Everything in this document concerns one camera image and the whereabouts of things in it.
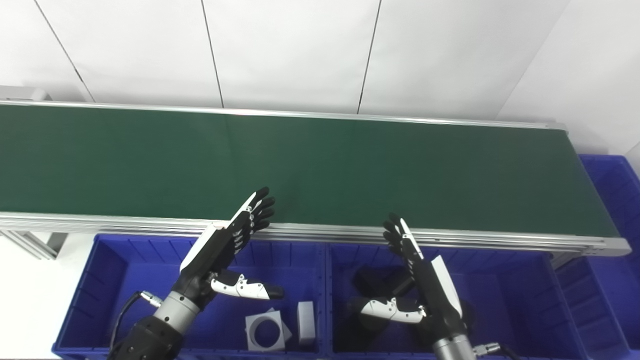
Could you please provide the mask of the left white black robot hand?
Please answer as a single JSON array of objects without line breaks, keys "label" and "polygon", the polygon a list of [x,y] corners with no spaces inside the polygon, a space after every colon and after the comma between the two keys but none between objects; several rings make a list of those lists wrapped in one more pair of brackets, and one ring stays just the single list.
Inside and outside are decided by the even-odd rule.
[{"label": "left white black robot hand", "polygon": [[205,229],[181,262],[172,292],[201,311],[217,294],[258,300],[284,298],[280,285],[263,284],[229,269],[252,235],[270,225],[275,198],[269,193],[269,187],[261,187],[243,202],[226,227],[210,225]]}]

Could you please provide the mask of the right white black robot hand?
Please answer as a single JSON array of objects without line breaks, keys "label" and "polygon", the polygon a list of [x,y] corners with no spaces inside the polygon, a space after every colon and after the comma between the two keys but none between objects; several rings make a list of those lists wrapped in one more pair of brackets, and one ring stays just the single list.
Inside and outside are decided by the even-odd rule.
[{"label": "right white black robot hand", "polygon": [[438,342],[467,337],[462,306],[441,258],[426,259],[405,219],[391,212],[382,224],[382,236],[392,253],[400,256],[413,280],[417,300],[393,297],[354,297],[350,310],[374,318],[417,325]]}]

